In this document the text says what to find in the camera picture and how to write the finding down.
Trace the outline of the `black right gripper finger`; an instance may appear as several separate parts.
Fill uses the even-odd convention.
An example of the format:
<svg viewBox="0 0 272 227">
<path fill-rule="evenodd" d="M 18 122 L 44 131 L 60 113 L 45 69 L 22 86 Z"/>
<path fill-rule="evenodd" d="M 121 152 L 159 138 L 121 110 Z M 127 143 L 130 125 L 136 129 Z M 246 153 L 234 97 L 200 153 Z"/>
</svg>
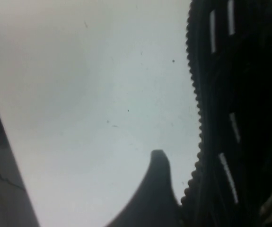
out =
<svg viewBox="0 0 272 227">
<path fill-rule="evenodd" d="M 136 193 L 109 227 L 181 227 L 169 160 L 162 150 L 151 153 L 148 170 Z"/>
</svg>

